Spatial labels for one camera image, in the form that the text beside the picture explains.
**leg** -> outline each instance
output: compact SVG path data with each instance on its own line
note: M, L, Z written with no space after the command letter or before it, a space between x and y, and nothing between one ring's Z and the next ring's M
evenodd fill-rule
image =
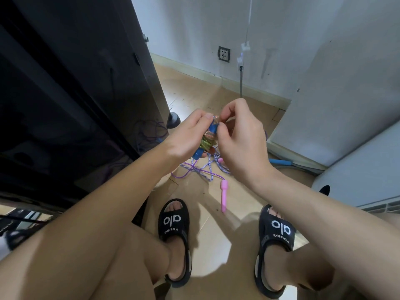
M282 216L270 208L270 213ZM377 217L391 223L400 230L400 216L395 214L377 214ZM286 252L281 246L267 248L264 261L265 278L270 287L279 290L284 285L305 286L312 290L321 290L332 283L335 269L322 256L319 249L306 244L293 252Z
M181 208L175 202L168 210ZM184 269L182 239L166 243L133 224L91 299L154 299L153 283L165 274L178 278Z

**wooden floor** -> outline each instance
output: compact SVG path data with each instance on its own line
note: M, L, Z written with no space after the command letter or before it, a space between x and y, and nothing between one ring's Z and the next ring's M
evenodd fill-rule
M169 108L184 120L196 108L219 114L223 106L239 97L217 85L156 65ZM271 134L284 115L283 110L246 98L250 110ZM202 166L207 160L202 159ZM174 173L182 176L179 167ZM171 289L170 299L265 299L254 283L254 263L258 250L258 215L267 204L262 198L222 173L213 164L212 171L228 183L227 212L220 211L220 179L204 180L197 173L183 179L164 176L149 196L143 227L157 236L157 218L162 206L172 198L183 199L190 213L189 245L192 253L192 277L187 285ZM314 177L302 171L285 169L284 174L311 186ZM306 241L296 238L296 247ZM287 288L281 299L295 299L296 288Z

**alo logo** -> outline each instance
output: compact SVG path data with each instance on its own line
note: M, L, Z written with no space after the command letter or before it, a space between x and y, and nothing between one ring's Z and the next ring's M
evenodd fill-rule
M180 221L180 216L179 215L175 215L175 216L170 216L170 217L166 217L164 218L164 224L167 225L168 223L170 224L170 227L172 227L172 222L179 222Z
M287 225L284 225L282 223L279 223L278 221L274 220L272 221L272 226L275 228L280 228L280 232L283 235L283 232L287 233L288 235L290 235L290 227L288 227Z

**baseboard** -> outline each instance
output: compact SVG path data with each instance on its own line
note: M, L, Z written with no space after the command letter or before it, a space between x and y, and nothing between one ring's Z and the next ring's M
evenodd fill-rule
M183 64L183 63L171 60L171 59L164 58L160 55L156 55L153 53L150 53L150 54L151 54L151 57L152 57L154 63L157 63L162 66L171 67L174 70L177 70L183 74L190 75L194 78L219 85L228 90L231 90L231 91L234 91L237 93L240 92L240 82L238 82L238 81L234 81L234 80L227 79L227 78L224 78L224 77L221 77L218 75L214 75L210 72L200 70L193 66L186 65L186 64ZM243 91L244 96L256 99L258 101L267 103L269 105L278 107L283 110L287 110L287 108L290 104L289 99L286 99L286 98L278 96L278 95L271 94L267 91L258 90L256 88L253 88L253 87L250 87L250 86L247 86L244 84L243 84L242 91Z
M319 172L320 170L328 169L327 166L319 164L318 162L315 162L279 144L276 144L272 142L271 139L267 140L267 147L268 147L268 152L272 153L273 155L279 158L282 158L283 160L290 160L297 165L313 168L319 170Z

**electrical outlet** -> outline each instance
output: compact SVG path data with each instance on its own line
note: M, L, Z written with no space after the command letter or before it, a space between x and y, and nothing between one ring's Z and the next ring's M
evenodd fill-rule
M230 49L225 47L218 47L218 59L229 62L230 60Z

